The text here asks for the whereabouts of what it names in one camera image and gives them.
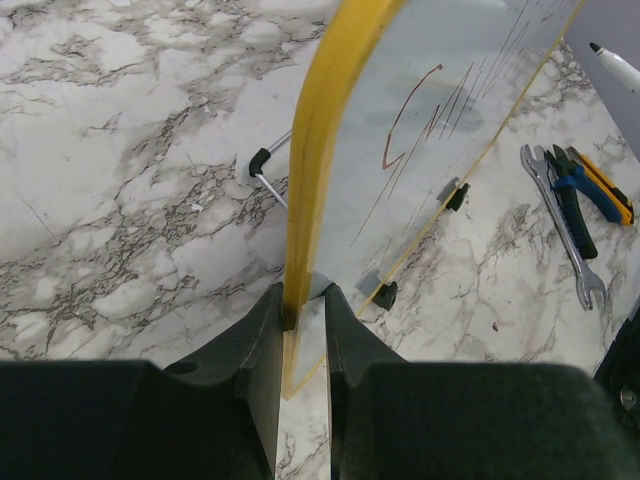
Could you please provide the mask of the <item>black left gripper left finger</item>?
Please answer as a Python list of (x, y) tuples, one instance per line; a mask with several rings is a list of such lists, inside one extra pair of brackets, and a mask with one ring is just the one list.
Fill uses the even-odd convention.
[(271, 479), (280, 412), (281, 284), (217, 337), (146, 360), (5, 361), (5, 479)]

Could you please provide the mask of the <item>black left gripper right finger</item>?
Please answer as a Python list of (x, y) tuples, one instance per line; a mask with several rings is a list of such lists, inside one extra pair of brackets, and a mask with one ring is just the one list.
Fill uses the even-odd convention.
[(335, 479), (635, 479), (601, 388), (545, 363), (410, 362), (324, 294)]

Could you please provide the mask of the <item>yellow framed whiteboard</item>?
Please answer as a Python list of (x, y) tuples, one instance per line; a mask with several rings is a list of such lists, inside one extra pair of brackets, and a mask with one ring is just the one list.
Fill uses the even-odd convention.
[(321, 296), (364, 310), (491, 149), (578, 1), (343, 1), (293, 119), (282, 393), (324, 357)]

